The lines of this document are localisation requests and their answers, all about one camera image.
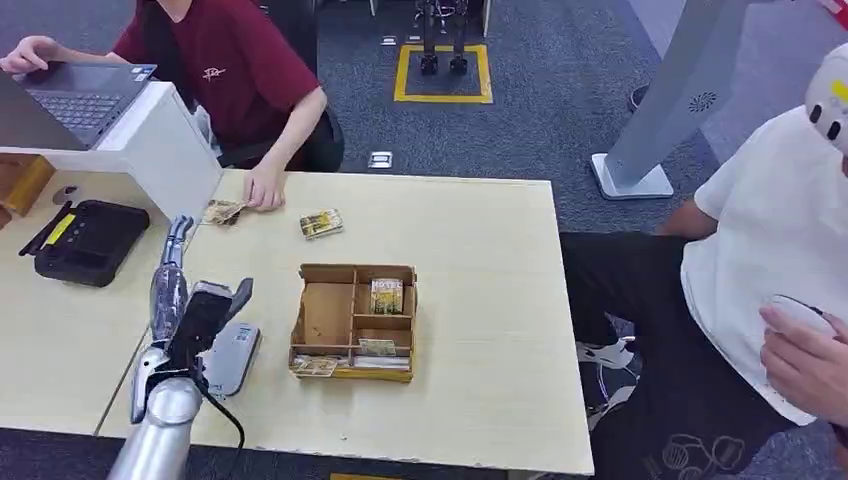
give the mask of laptop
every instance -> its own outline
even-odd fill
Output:
[[[49,70],[0,71],[0,145],[89,150],[144,89],[155,65],[50,62]]]

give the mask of woman's hair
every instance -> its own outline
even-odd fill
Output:
[[[180,46],[171,29],[171,19],[156,0],[140,0],[137,15],[140,15],[147,55],[158,65],[155,76],[171,82],[177,87],[186,106],[194,106],[194,95],[189,87]]]

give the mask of laptop keyboard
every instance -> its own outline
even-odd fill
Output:
[[[75,130],[97,128],[121,101],[121,95],[63,93],[62,95],[30,92],[32,98],[47,109],[65,127]]]

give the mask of black chair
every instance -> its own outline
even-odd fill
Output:
[[[301,60],[318,76],[318,28],[316,0],[258,0]],[[261,159],[274,142],[249,145],[218,158],[223,167],[248,167]],[[344,159],[344,134],[335,113],[328,106],[315,131],[303,146],[306,168],[313,172],[337,172]]]

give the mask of black cable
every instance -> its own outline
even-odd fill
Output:
[[[230,472],[227,474],[226,477],[223,477],[223,480],[231,480],[233,478],[233,473],[235,473],[236,471],[236,466],[238,465],[239,457],[241,457],[241,451],[244,449],[244,427],[241,426],[241,422],[238,421],[238,418],[236,418],[235,415],[230,413],[230,411],[227,410],[226,407],[221,405],[221,403],[216,400],[211,393],[209,393],[209,389],[206,388],[206,385],[204,385],[203,381],[198,378],[198,374],[196,371],[192,373],[191,379],[192,381],[194,381],[194,385],[200,391],[201,395],[203,395],[203,397],[206,398],[206,400],[209,401],[212,406],[218,409],[218,411],[221,412],[222,415],[227,417],[227,420],[232,422],[232,424],[236,426],[236,429],[239,432],[239,444],[238,447],[236,447],[236,456],[233,458],[233,464],[230,466]]]

